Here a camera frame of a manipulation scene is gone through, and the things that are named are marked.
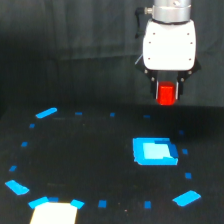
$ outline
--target blue square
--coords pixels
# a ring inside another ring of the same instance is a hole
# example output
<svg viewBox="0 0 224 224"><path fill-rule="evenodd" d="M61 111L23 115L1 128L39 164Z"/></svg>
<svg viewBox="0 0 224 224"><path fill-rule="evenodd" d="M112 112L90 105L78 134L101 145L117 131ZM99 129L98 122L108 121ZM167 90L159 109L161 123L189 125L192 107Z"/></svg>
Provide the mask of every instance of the blue square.
<svg viewBox="0 0 224 224"><path fill-rule="evenodd" d="M16 168L17 168L17 166L12 166L9 171L14 172L16 170Z"/></svg>
<svg viewBox="0 0 224 224"><path fill-rule="evenodd" d="M23 142L21 146L22 147L27 147L27 145L28 145L28 142Z"/></svg>
<svg viewBox="0 0 224 224"><path fill-rule="evenodd" d="M107 201L100 200L99 204L98 204L98 207L99 208L106 208L107 207Z"/></svg>
<svg viewBox="0 0 224 224"><path fill-rule="evenodd" d="M84 204L85 204L84 202L77 201L77 200L72 200L72 202L71 202L71 205L78 208L78 209L82 208L82 206Z"/></svg>
<svg viewBox="0 0 224 224"><path fill-rule="evenodd" d="M151 209L151 202L150 201L145 201L145 208L146 209Z"/></svg>
<svg viewBox="0 0 224 224"><path fill-rule="evenodd" d="M51 197L51 198L48 198L49 202L58 202L59 199L56 198L56 197Z"/></svg>
<svg viewBox="0 0 224 224"><path fill-rule="evenodd" d="M34 128L35 127L35 124L30 124L30 128Z"/></svg>
<svg viewBox="0 0 224 224"><path fill-rule="evenodd" d="M185 173L186 179L192 179L191 173Z"/></svg>
<svg viewBox="0 0 224 224"><path fill-rule="evenodd" d="M188 155L187 149L183 149L182 152L183 152L184 155Z"/></svg>

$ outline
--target black table surface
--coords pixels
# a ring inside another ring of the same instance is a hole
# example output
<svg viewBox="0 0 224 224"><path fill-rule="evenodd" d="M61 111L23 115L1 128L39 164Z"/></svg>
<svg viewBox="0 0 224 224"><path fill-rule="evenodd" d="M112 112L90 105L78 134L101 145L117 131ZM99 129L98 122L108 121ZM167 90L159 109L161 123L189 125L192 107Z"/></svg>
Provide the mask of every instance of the black table surface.
<svg viewBox="0 0 224 224"><path fill-rule="evenodd" d="M28 203L44 196L83 201L77 224L223 223L223 109L80 105L58 107L37 119L35 114L45 109L10 107L1 118L0 223L29 224L33 210ZM132 140L137 137L170 138L178 165L134 162ZM9 172L12 165L15 172ZM9 180L29 193L17 196L5 186ZM172 201L189 190L201 199L186 207ZM98 208L99 200L107 201L105 209ZM145 201L151 209L144 208Z"/></svg>

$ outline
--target blue tape marker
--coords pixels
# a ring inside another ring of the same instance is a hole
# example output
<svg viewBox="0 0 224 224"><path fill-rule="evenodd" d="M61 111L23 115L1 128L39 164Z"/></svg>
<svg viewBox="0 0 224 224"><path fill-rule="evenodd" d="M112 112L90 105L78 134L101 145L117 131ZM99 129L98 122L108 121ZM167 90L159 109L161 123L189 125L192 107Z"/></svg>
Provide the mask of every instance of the blue tape marker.
<svg viewBox="0 0 224 224"><path fill-rule="evenodd" d="M14 172L16 170L17 166L11 166L11 168L9 169L10 172Z"/></svg>
<svg viewBox="0 0 224 224"><path fill-rule="evenodd" d="M16 181L14 180L10 180L8 182L5 183L5 185L10 188L14 193L16 193L17 195L22 195L22 194L26 194L27 192L29 192L30 190L20 184L18 184Z"/></svg>
<svg viewBox="0 0 224 224"><path fill-rule="evenodd" d="M183 152L184 155L188 155L187 149L182 149L182 152Z"/></svg>
<svg viewBox="0 0 224 224"><path fill-rule="evenodd" d="M150 115L144 115L143 118L150 118Z"/></svg>
<svg viewBox="0 0 224 224"><path fill-rule="evenodd" d="M107 201L100 200L98 204L99 208L106 208L107 207Z"/></svg>
<svg viewBox="0 0 224 224"><path fill-rule="evenodd" d="M184 131L183 130L180 130L179 131L179 135L182 135L183 136L184 135Z"/></svg>
<svg viewBox="0 0 224 224"><path fill-rule="evenodd" d="M185 173L186 179L192 179L191 173Z"/></svg>
<svg viewBox="0 0 224 224"><path fill-rule="evenodd" d="M56 197L51 197L51 198L48 198L49 202L58 202L59 199L56 198Z"/></svg>
<svg viewBox="0 0 224 224"><path fill-rule="evenodd" d="M28 203L28 205L30 206L30 208L34 209L36 208L38 205L42 205L46 202L49 202L48 198L47 197L43 197L43 198L39 198L35 201L31 201Z"/></svg>
<svg viewBox="0 0 224 224"><path fill-rule="evenodd" d="M201 198L201 195L194 191L188 191L187 193L173 199L174 202L176 202L179 206L184 207L197 199Z"/></svg>
<svg viewBox="0 0 224 224"><path fill-rule="evenodd" d="M78 208L78 209L82 208L82 206L84 204L85 204L84 202L77 201L77 200L72 200L72 202L71 202L71 205Z"/></svg>
<svg viewBox="0 0 224 224"><path fill-rule="evenodd" d="M49 110L45 110L45 111L37 114L36 117L39 119L42 119L42 118L47 117L55 112L57 112L57 108L51 108Z"/></svg>
<svg viewBox="0 0 224 224"><path fill-rule="evenodd" d="M145 201L145 208L146 209L151 209L151 202L150 201Z"/></svg>
<svg viewBox="0 0 224 224"><path fill-rule="evenodd" d="M158 156L157 159L150 159L148 157L145 158L144 144L146 143L155 144L155 142L158 142L158 141L166 142L166 141L170 141L170 139L169 138L135 138L133 139L134 161L138 162L138 164L140 165L172 165L172 166L177 165L178 163L177 158L167 157L165 154L164 154L164 157L160 158Z"/></svg>
<svg viewBox="0 0 224 224"><path fill-rule="evenodd" d="M35 124L30 124L30 128L34 128L35 127Z"/></svg>
<svg viewBox="0 0 224 224"><path fill-rule="evenodd" d="M82 112L76 112L75 115L81 116Z"/></svg>
<svg viewBox="0 0 224 224"><path fill-rule="evenodd" d="M28 142L23 142L21 146L22 147L27 147L27 145L28 145Z"/></svg>

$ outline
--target white block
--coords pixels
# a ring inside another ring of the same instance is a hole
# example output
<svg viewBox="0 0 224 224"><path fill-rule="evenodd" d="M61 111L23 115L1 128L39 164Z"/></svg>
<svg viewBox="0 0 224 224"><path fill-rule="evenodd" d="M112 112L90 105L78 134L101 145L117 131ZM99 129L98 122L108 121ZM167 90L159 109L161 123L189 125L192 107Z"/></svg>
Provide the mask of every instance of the white block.
<svg viewBox="0 0 224 224"><path fill-rule="evenodd" d="M145 159L173 158L170 156L170 150L166 144L144 143L143 150Z"/></svg>
<svg viewBox="0 0 224 224"><path fill-rule="evenodd" d="M69 203L44 203L35 208L30 224L74 224L77 208Z"/></svg>

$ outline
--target white robot housing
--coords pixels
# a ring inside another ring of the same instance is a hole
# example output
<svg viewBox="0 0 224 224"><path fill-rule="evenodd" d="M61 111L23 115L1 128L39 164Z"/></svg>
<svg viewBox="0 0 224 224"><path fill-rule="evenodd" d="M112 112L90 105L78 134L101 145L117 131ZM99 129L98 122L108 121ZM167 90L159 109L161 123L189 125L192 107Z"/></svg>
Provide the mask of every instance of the white robot housing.
<svg viewBox="0 0 224 224"><path fill-rule="evenodd" d="M152 15L145 32L140 31L139 15ZM135 13L138 33L143 39L143 54L136 66L150 78L151 92L158 99L158 71L177 71L175 100L183 94L183 83L201 67L196 59L196 32L191 20L191 0L154 0L152 8Z"/></svg>

